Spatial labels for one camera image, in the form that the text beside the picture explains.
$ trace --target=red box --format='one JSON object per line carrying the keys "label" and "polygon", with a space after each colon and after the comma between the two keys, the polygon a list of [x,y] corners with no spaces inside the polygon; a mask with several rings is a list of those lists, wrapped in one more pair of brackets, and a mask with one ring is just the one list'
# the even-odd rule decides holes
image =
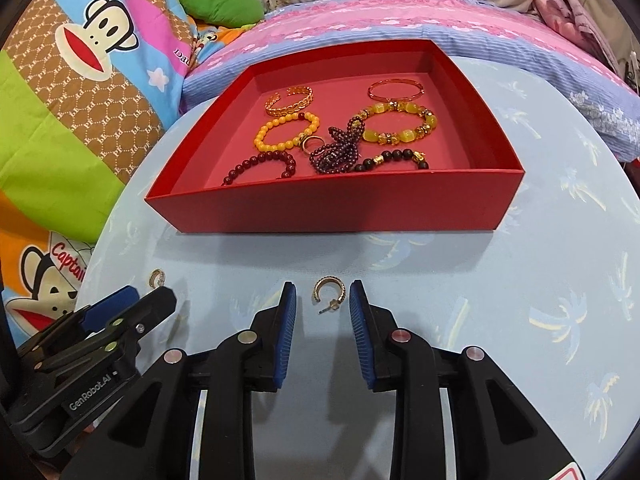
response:
{"label": "red box", "polygon": [[[349,118],[374,104],[368,87],[391,77],[420,81],[425,91],[416,102],[438,118],[431,135],[398,145],[425,152],[429,170],[402,161],[366,173],[320,176],[294,148],[290,152],[298,166],[292,178],[276,180],[284,166],[274,161],[245,171],[231,186],[220,186],[229,170],[257,154],[254,138],[270,120],[264,103],[276,91],[285,96],[290,86],[311,86],[314,101],[305,111],[320,117],[317,134],[330,140],[327,127],[344,129]],[[415,93],[408,85],[377,90],[385,96]],[[285,97],[276,106],[301,97]],[[367,120],[367,127],[392,132],[413,128],[419,121],[417,116],[387,112]],[[307,125],[283,124],[269,130],[265,142],[291,139]],[[362,160],[383,148],[363,140],[359,149]],[[187,134],[146,201],[187,233],[492,230],[523,176],[491,111],[436,44],[366,41],[307,50],[247,68]]]}

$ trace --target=light blue table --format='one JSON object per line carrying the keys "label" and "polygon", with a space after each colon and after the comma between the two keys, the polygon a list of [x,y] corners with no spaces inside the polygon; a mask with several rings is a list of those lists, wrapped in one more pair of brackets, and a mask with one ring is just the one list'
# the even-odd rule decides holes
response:
{"label": "light blue table", "polygon": [[[635,192],[588,122],[548,83],[509,66],[455,61],[527,171],[496,232],[177,233],[143,199],[208,103],[166,133],[111,213],[78,305],[127,284],[145,294],[151,271],[164,270],[178,311],[143,340],[142,369],[170,347],[215,348],[277,303],[285,280],[295,283],[289,375],[278,394],[254,397],[261,480],[388,478],[394,395],[367,391],[348,308],[318,316],[311,290],[326,274],[347,285],[363,280],[373,304],[434,346],[485,348],[587,480],[597,478],[638,421]],[[446,431],[452,444],[449,424]]]}

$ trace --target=pink and blue bedding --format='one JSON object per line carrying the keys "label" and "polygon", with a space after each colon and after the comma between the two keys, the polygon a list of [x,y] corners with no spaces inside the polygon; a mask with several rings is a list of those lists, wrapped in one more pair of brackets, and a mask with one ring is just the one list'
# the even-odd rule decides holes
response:
{"label": "pink and blue bedding", "polygon": [[219,95],[247,66],[340,43],[433,40],[450,56],[540,76],[589,120],[621,161],[640,155],[640,98],[602,63],[543,23],[479,0],[321,0],[276,10],[185,79],[183,107]]}

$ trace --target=red and white label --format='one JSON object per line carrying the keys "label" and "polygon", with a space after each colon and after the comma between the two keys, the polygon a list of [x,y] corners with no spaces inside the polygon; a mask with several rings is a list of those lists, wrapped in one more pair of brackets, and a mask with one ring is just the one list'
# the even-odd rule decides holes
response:
{"label": "red and white label", "polygon": [[584,480],[577,463],[571,462],[559,473],[553,475],[549,480]]}

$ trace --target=brown patterned fabric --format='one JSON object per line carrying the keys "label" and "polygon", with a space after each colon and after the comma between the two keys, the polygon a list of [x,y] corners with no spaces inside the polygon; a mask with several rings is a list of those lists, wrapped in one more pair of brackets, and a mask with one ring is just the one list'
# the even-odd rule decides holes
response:
{"label": "brown patterned fabric", "polygon": [[55,0],[33,0],[4,49],[47,108],[126,184],[161,137],[160,120],[116,69],[96,82],[69,67],[54,34],[70,21]]}

